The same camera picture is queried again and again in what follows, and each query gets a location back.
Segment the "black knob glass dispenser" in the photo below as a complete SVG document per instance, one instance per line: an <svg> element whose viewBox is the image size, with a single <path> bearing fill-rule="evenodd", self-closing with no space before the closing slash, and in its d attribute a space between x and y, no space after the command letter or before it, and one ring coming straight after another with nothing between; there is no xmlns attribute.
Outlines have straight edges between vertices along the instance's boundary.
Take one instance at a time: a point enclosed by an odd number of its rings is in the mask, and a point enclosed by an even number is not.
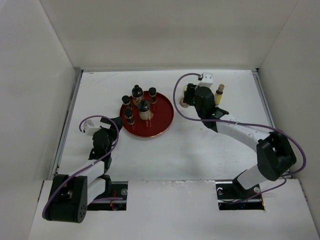
<svg viewBox="0 0 320 240"><path fill-rule="evenodd" d="M132 101L135 106L137 106L139 102L144 99L144 91L138 84L136 84L133 87L131 91L131 95L132 95Z"/></svg>
<svg viewBox="0 0 320 240"><path fill-rule="evenodd" d="M145 100L145 99L142 99L138 105L137 105L137 108L138 108L138 114L139 114L139 117L144 120L144 121L147 121L149 119L151 119L153 117L153 113L151 112L150 110L150 103L149 101Z"/></svg>

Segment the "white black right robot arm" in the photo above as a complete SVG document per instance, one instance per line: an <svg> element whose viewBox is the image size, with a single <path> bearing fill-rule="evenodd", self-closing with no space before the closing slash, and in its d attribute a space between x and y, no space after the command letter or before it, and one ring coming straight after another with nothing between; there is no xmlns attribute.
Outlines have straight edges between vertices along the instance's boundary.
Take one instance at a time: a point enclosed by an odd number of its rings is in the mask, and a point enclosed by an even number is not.
<svg viewBox="0 0 320 240"><path fill-rule="evenodd" d="M214 94L208 87L189 83L183 89L182 102L195 108L208 129L229 136L256 153L256 165L232 181L231 190L236 197L245 197L252 187L267 180L276 181L297 162L289 140L283 133L241 125L229 112L216 106Z"/></svg>

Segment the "yellow label oil bottle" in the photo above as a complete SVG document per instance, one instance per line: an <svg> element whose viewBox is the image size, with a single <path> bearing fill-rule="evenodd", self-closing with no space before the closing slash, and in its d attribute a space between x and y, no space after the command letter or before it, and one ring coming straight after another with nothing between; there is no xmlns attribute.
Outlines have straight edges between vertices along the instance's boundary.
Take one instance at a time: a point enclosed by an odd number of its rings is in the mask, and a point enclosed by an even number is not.
<svg viewBox="0 0 320 240"><path fill-rule="evenodd" d="M222 98L222 95L223 95L223 92L224 92L224 88L225 88L225 85L224 84L220 84L214 94L214 101L215 101L215 104L216 105L219 105L220 104L220 101L221 101L221 98Z"/></svg>

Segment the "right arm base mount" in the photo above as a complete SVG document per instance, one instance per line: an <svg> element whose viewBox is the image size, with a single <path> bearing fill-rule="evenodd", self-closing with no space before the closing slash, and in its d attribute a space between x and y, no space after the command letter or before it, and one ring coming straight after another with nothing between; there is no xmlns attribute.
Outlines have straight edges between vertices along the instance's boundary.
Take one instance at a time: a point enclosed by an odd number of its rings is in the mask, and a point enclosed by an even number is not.
<svg viewBox="0 0 320 240"><path fill-rule="evenodd" d="M259 184L237 192L232 181L215 182L218 208L221 211L265 210Z"/></svg>

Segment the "pink cap spice jar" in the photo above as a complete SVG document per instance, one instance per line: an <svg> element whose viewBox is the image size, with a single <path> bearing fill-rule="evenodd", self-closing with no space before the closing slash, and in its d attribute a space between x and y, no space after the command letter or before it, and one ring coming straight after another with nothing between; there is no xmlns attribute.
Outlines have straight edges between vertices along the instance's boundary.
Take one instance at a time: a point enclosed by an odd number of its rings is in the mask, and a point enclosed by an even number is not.
<svg viewBox="0 0 320 240"><path fill-rule="evenodd" d="M182 108L189 108L190 107L190 101L187 97L181 97L179 99L179 105L182 107Z"/></svg>

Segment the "black cap spice bottle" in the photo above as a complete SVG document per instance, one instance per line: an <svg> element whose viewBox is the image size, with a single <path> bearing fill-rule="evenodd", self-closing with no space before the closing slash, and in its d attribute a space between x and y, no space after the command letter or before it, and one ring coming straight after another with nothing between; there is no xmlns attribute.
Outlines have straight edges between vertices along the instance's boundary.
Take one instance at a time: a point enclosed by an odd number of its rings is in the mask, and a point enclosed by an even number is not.
<svg viewBox="0 0 320 240"><path fill-rule="evenodd" d="M122 104L123 105L129 105L130 104L130 97L128 95L124 95L122 98Z"/></svg>
<svg viewBox="0 0 320 240"><path fill-rule="evenodd" d="M124 116L127 120L127 123L129 125L133 125L135 123L135 120L134 120L134 117L133 117L133 111L131 108L127 107L125 110L124 110Z"/></svg>
<svg viewBox="0 0 320 240"><path fill-rule="evenodd" d="M157 102L157 90L155 87L150 87L148 90L149 101L151 104L155 104Z"/></svg>

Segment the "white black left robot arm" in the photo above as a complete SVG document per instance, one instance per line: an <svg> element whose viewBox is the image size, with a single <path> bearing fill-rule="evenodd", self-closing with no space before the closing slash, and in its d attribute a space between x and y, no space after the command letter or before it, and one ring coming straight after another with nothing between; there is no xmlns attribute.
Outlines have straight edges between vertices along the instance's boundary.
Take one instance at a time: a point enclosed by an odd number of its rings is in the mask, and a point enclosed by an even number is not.
<svg viewBox="0 0 320 240"><path fill-rule="evenodd" d="M118 144L123 121L120 116L108 118L99 115L98 118L109 127L95 127L91 116L80 122L78 129L92 136L93 148L87 162L78 170L57 174L53 178L47 203L42 210L44 220L81 223L89 204L97 197L105 200L112 195L106 172L111 165L111 153Z"/></svg>

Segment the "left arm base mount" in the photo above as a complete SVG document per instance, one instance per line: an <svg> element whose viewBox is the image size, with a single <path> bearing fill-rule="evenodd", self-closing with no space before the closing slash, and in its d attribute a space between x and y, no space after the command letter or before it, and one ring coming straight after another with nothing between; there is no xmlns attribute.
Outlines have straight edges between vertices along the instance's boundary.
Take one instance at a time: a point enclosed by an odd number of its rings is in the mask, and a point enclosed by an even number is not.
<svg viewBox="0 0 320 240"><path fill-rule="evenodd" d="M88 211L126 211L129 185L127 181L113 181L87 207Z"/></svg>

